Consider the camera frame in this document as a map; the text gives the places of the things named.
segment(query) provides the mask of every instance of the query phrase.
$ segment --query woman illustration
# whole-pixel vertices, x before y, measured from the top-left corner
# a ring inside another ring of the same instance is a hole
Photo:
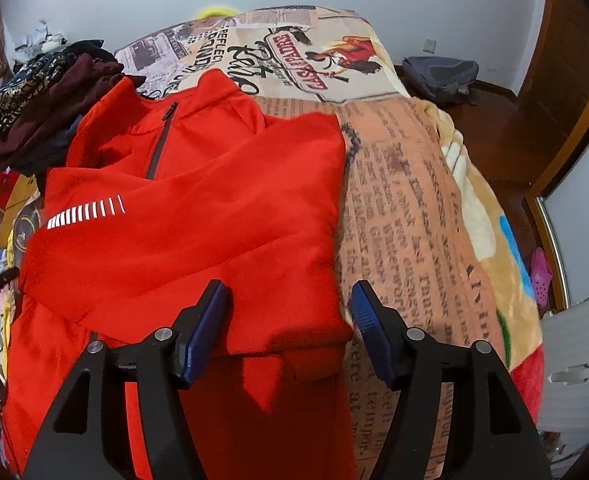
[[[336,77],[346,70],[356,70],[362,74],[374,74],[381,70],[379,63],[370,61],[376,52],[370,38],[365,36],[344,36],[337,45],[323,52],[306,52],[305,56],[314,61],[329,60],[325,70],[334,64],[340,67],[336,72],[319,72],[326,77]]]

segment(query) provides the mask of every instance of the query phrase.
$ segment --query zipper pull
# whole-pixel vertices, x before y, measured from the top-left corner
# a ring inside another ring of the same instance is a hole
[[[167,121],[171,115],[174,113],[174,111],[177,109],[178,103],[176,101],[174,101],[171,105],[170,108],[168,108],[168,111],[165,112],[165,114],[163,114],[163,118],[161,119],[162,121]]]

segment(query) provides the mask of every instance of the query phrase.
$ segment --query zipper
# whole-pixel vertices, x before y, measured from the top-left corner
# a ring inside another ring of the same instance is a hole
[[[159,140],[157,141],[157,145],[154,147],[154,152],[152,153],[152,158],[150,159],[150,165],[148,167],[148,172],[145,175],[145,178],[149,180],[154,179],[154,175],[157,173],[157,166],[159,165],[159,158],[161,158],[161,152],[163,152],[163,146],[168,140],[168,133],[170,132],[170,124],[172,123],[172,116],[174,112],[177,111],[178,103],[174,101],[168,111],[163,114],[161,120],[163,121],[163,130],[161,131],[161,135],[159,136]]]

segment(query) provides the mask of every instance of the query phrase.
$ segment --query blue gripper pad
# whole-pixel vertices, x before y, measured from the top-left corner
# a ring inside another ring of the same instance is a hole
[[[202,299],[193,308],[203,308],[196,329],[190,342],[183,348],[184,370],[183,380],[187,384],[193,384],[206,371],[206,364],[212,353],[217,337],[221,330],[223,320],[228,312],[229,291],[222,282],[212,283],[214,291],[209,298],[208,290],[204,292]]]
[[[366,280],[354,283],[349,307],[361,331],[376,376],[392,388],[396,378],[392,347],[376,312],[379,308],[386,307],[381,304]]]

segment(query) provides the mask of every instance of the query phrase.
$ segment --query green blanket stripe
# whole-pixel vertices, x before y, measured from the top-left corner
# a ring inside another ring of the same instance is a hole
[[[497,316],[498,323],[501,325],[501,332],[503,333],[503,344],[505,345],[505,366],[510,370],[510,364],[512,362],[512,338],[503,314],[497,310]]]

